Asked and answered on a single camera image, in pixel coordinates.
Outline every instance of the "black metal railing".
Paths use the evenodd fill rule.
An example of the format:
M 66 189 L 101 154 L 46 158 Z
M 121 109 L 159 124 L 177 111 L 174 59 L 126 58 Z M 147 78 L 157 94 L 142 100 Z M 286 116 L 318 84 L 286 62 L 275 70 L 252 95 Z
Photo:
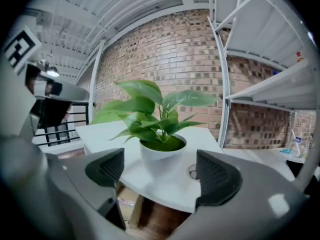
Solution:
M 65 121 L 62 122 L 60 125 L 54 127 L 53 132 L 48 132 L 48 128 L 44 128 L 44 133 L 42 134 L 37 134 L 34 137 L 40 137 L 40 136 L 45 136 L 46 142 L 37 144 L 38 146 L 43 146 L 43 145 L 48 145 L 51 147 L 51 144 L 64 144 L 64 143 L 70 143 L 72 140 L 80 139 L 79 136 L 77 137 L 70 137 L 70 132 L 76 131 L 76 129 L 69 129 L 68 124 L 72 123 L 83 123 L 85 122 L 86 125 L 89 124 L 89 107 L 87 102 L 81 102 L 81 103 L 72 103 L 72 106 L 79 107 L 79 106 L 84 106 L 85 107 L 85 112 L 71 112 L 69 113 L 70 115 L 85 115 L 85 120 L 75 120 L 75 121 Z M 66 130 L 59 130 L 60 126 L 64 126 Z M 67 138 L 63 138 L 61 134 L 66 134 Z M 55 141 L 50 141 L 49 136 L 50 135 L 55 135 L 56 140 Z

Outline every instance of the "pothos plant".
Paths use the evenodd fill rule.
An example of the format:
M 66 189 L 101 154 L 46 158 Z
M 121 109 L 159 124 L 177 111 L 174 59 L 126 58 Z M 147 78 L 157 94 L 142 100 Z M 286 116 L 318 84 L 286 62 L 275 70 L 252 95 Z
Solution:
M 159 87 L 148 80 L 123 81 L 115 84 L 123 88 L 131 99 L 110 101 L 96 114 L 91 124 L 123 120 L 127 129 L 113 139 L 128 136 L 125 141 L 127 142 L 137 137 L 144 146 L 158 151 L 174 151 L 182 148 L 185 144 L 173 134 L 183 128 L 203 124 L 203 122 L 189 121 L 194 115 L 178 121 L 178 105 L 197 107 L 216 102 L 214 97 L 196 90 L 172 92 L 163 97 Z M 159 110 L 159 119 L 153 116 L 155 108 Z

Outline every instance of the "ceiling light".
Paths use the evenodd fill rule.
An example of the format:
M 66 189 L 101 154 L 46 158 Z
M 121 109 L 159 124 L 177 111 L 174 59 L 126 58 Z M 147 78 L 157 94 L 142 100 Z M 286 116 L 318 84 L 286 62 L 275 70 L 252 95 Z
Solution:
M 52 77 L 58 77 L 59 76 L 59 72 L 57 70 L 57 68 L 55 66 L 51 66 L 49 67 L 47 70 L 46 70 L 46 73 L 49 75 L 49 76 L 52 76 Z

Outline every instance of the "white pot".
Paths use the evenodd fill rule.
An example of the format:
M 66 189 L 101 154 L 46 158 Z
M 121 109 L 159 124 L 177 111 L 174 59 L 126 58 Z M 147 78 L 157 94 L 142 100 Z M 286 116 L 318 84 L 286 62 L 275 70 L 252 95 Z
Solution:
M 155 180 L 170 179 L 180 167 L 187 141 L 178 134 L 173 136 L 182 140 L 185 146 L 175 151 L 157 151 L 147 148 L 139 141 L 143 164 Z

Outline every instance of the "potted plant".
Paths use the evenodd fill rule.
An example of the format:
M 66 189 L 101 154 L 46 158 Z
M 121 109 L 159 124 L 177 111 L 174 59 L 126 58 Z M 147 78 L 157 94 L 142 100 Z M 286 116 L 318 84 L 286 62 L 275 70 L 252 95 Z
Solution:
M 96 114 L 91 124 L 123 120 L 127 129 L 113 139 L 128 136 L 127 142 L 137 137 L 142 160 L 149 171 L 152 174 L 165 174 L 176 165 L 175 159 L 178 159 L 187 145 L 186 140 L 177 132 L 189 126 L 203 124 L 189 121 L 194 115 L 178 121 L 177 106 L 207 106 L 216 102 L 216 99 L 195 90 L 172 92 L 163 97 L 159 87 L 148 80 L 115 84 L 123 88 L 131 99 L 110 101 Z M 155 108 L 159 110 L 159 119 L 153 116 Z

